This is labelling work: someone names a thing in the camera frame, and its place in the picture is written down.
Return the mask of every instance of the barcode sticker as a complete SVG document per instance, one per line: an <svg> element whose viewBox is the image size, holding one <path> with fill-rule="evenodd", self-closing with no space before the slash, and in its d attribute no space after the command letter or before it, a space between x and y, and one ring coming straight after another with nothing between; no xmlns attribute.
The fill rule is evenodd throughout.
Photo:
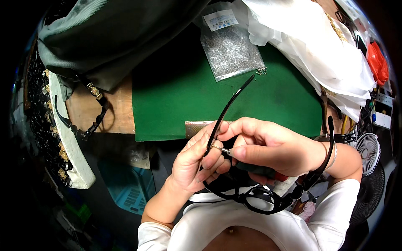
<svg viewBox="0 0 402 251"><path fill-rule="evenodd" d="M204 16L204 19L211 31L217 31L234 24L239 24L232 10L220 10Z"/></svg>

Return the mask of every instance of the white plastic sheet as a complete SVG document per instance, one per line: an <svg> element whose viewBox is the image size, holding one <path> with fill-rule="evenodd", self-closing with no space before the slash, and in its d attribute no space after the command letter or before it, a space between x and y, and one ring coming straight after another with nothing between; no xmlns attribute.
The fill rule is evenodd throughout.
<svg viewBox="0 0 402 251"><path fill-rule="evenodd" d="M370 99L375 86L362 52L354 46L347 27L334 20L348 42L339 39L325 12L310 0L237 0L248 8L250 41L259 46L267 42L277 47L321 94L354 121L360 106Z"/></svg>

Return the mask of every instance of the eyeglasses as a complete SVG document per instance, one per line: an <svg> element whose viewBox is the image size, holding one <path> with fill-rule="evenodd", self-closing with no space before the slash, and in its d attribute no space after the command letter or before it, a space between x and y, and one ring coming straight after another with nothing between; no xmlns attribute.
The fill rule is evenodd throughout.
<svg viewBox="0 0 402 251"><path fill-rule="evenodd" d="M209 138L207 144L207 150L203 156L207 156L211 148L213 147L212 143L215 141L217 137L217 131L223 121L223 118L228 111L230 105L236 99L236 97L244 90L244 88L254 79L254 74L240 87L240 89L232 96L229 100L228 104L226 105L225 109L222 111L221 115L219 116L218 120L216 121L216 125L213 128L211 137ZM296 182L296 187L294 188L293 192L287 194L285 197L280 197L278 194L274 193L271 190L265 189L262 185L255 186L248 190L244 194L239 193L240 187L234 177L232 177L229 173L225 173L223 177L228 178L230 182L234 183L234 193L227 194L214 191L211 189L211 186L204 181L205 188L207 188L210 192L214 193L215 195L226 199L226 200L234 200L237 203L244 204L248 209L260 213L260 214L274 214L284 210L285 208L292 205L293 200L298 200L301 198L304 191L308 191L320 178L322 173L325 171L325 167L328 165L329 160L331 159L332 149L334 147L334 123L331 116L328 117L328 127L330 129L330 148L331 151L328 151L327 156L325 157L324 162L321 164L319 168L314 171L311 171L307 174L304 180L299 183Z"/></svg>
<svg viewBox="0 0 402 251"><path fill-rule="evenodd" d="M102 106L102 111L101 113L96 117L95 122L93 122L92 126L90 128L88 128L88 130L86 130L85 132L82 131L81 129L77 129L77 126L73 125L73 123L71 122L70 119L68 118L64 118L63 116L60 115L59 111L57 110L57 95L54 96L54 107L57 113L57 116L59 116L60 120L63 122L63 124L67 127L70 128L71 131L80 139L82 140L88 140L88 138L91 136L91 134L96 131L96 129L98 128L99 124L102 122L103 117L106 114L107 109L109 108L109 102L107 101L107 99L103 96L102 93L100 93L100 91L98 90L98 88L96 88L95 86L93 86L92 82L85 78L83 75L81 74L76 74L77 78L81 81L81 83L85 86L85 88L89 89L92 96L96 97L96 100L98 101L98 103Z"/></svg>

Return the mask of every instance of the gray fabric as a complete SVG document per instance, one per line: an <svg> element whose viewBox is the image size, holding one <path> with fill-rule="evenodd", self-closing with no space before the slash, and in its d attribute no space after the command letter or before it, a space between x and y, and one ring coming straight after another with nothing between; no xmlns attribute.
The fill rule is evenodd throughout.
<svg viewBox="0 0 402 251"><path fill-rule="evenodd" d="M209 1L78 0L66 17L39 26L39 54L70 89L76 81L73 69L109 91L181 32Z"/></svg>

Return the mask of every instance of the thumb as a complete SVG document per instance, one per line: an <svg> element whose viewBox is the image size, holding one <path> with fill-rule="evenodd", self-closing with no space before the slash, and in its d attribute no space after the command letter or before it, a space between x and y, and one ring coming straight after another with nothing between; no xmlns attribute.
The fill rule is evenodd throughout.
<svg viewBox="0 0 402 251"><path fill-rule="evenodd" d="M181 159L186 164L193 164L199 161L207 150L208 133L205 132L202 137L190 148L181 152Z"/></svg>
<svg viewBox="0 0 402 251"><path fill-rule="evenodd" d="M242 145L233 147L230 150L230 154L243 163L271 168L283 167L288 162L287 158L289 158L288 150L284 144L276 147Z"/></svg>

